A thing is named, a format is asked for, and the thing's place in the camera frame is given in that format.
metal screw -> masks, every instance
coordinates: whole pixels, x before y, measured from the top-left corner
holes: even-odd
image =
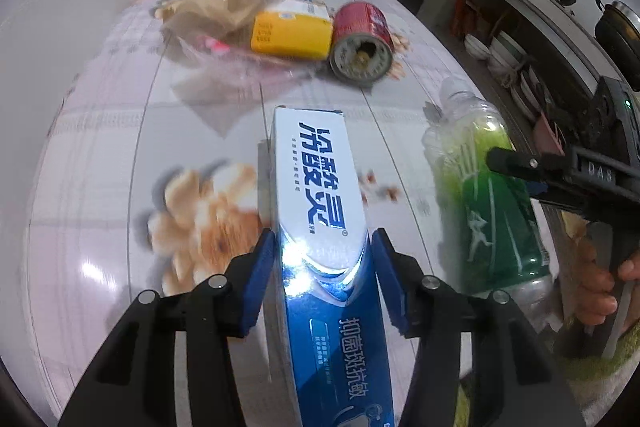
[[[496,301],[498,304],[507,304],[507,302],[509,302],[509,294],[503,290],[495,291],[494,301]]]
[[[209,286],[215,290],[220,290],[226,286],[227,278],[222,273],[217,273],[209,277]]]
[[[422,278],[422,287],[427,290],[437,290],[440,288],[440,280],[433,275],[425,275]]]
[[[153,290],[144,290],[140,295],[138,295],[138,301],[141,304],[151,304],[156,300],[156,292]]]

green drink bottle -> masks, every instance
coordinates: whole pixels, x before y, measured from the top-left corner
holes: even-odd
[[[552,278],[524,182],[486,166],[491,148],[513,148],[504,121],[459,78],[444,80],[440,100],[442,181],[463,216],[463,292],[504,289],[527,312],[548,295]]]

bottle cap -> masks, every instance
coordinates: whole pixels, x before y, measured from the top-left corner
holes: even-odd
[[[440,103],[444,105],[460,92],[468,92],[475,96],[473,88],[464,78],[448,76],[442,81],[442,85],[440,86]]]

blue and white toothpaste box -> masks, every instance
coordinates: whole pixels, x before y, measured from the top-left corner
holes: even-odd
[[[280,316],[302,425],[393,427],[378,284],[344,117],[278,107],[273,129]]]

floral tablecloth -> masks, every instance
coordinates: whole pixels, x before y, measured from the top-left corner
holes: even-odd
[[[57,415],[137,293],[190,290],[269,224],[267,138],[277,105],[343,111],[369,228],[385,227],[396,250],[456,284],[458,253],[443,232],[421,138],[443,79],[467,76],[418,19],[396,0],[366,0],[384,12],[396,44],[391,72],[369,90],[331,78],[237,89],[208,80],[164,38],[154,12],[167,1],[136,0],[122,13],[76,78],[42,153],[24,303]],[[319,1],[334,13],[351,0]],[[417,346],[386,313],[385,321],[398,414]],[[251,426],[295,422],[274,324],[265,302],[250,337],[230,346]]]

